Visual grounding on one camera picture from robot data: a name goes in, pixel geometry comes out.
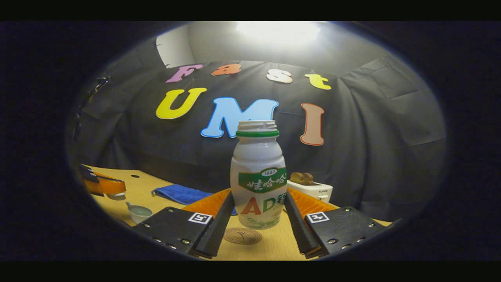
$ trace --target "light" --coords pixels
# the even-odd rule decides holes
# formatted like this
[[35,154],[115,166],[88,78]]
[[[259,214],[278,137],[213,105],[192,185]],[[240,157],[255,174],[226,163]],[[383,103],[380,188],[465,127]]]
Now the light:
[[275,44],[306,43],[320,32],[311,22],[238,22],[236,30]]

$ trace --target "round coaster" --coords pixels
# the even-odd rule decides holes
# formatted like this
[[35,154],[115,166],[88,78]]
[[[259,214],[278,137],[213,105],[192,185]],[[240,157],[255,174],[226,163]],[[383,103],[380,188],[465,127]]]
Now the round coaster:
[[229,228],[224,233],[224,239],[235,244],[255,244],[263,238],[261,233],[247,228]]

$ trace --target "table surface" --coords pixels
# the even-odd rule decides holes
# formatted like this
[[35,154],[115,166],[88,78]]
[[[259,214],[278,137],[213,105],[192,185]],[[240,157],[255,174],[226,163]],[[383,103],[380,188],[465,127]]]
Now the table surface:
[[[111,217],[122,220],[134,226],[135,223],[130,218],[125,202],[130,202],[134,205],[141,205],[149,208],[153,213],[170,206],[181,209],[185,205],[170,201],[160,196],[153,196],[151,191],[156,188],[165,187],[173,183],[163,179],[151,176],[138,170],[115,170],[88,166],[94,172],[104,174],[125,182],[127,189],[125,196],[126,200],[117,201],[108,198],[107,196],[100,197],[92,195],[96,202],[107,212]],[[375,221],[384,226],[388,226],[391,222]],[[237,216],[231,216],[227,225],[228,228],[244,227],[238,221]],[[260,242],[243,245],[231,243],[225,239],[222,240],[219,251],[216,257],[207,260],[311,260],[306,259],[304,255],[299,253],[296,239],[294,238],[291,223],[286,211],[282,211],[280,222],[273,228],[258,230],[263,238]]]

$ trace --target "black fabric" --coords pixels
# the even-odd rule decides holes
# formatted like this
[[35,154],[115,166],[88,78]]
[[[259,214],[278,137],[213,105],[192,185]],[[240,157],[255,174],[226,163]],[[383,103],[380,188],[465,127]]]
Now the black fabric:
[[[177,67],[166,69],[153,63],[141,68],[133,64],[136,57],[129,55],[123,63],[123,68],[136,66],[133,70],[103,86],[84,108],[78,151],[85,164],[142,170],[173,183],[218,192],[229,187],[230,161],[238,138],[228,136],[224,122],[222,137],[200,134],[214,112],[213,100],[233,97],[245,111],[257,99],[272,99],[279,102],[273,118],[288,173],[308,172],[316,182],[334,186],[333,204],[394,221],[420,211],[436,192],[446,152],[443,117],[426,84],[392,56],[342,77],[318,73],[328,79],[325,84],[330,90],[310,84],[305,74],[315,70],[255,61],[201,63],[203,68],[166,84]],[[241,64],[241,71],[211,75],[226,64]],[[268,80],[269,69],[286,70],[294,81]],[[117,66],[110,74],[113,77],[120,71]],[[171,106],[175,109],[183,104],[188,90],[196,87],[207,91],[188,113],[176,119],[156,116],[166,92],[185,90]],[[301,103],[325,110],[322,146],[300,141],[305,130]]]

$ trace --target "green label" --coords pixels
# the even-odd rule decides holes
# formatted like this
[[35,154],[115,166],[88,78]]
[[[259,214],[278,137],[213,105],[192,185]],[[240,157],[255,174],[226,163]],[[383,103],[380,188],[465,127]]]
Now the green label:
[[267,168],[258,173],[239,173],[238,185],[254,193],[266,193],[287,184],[286,168]]

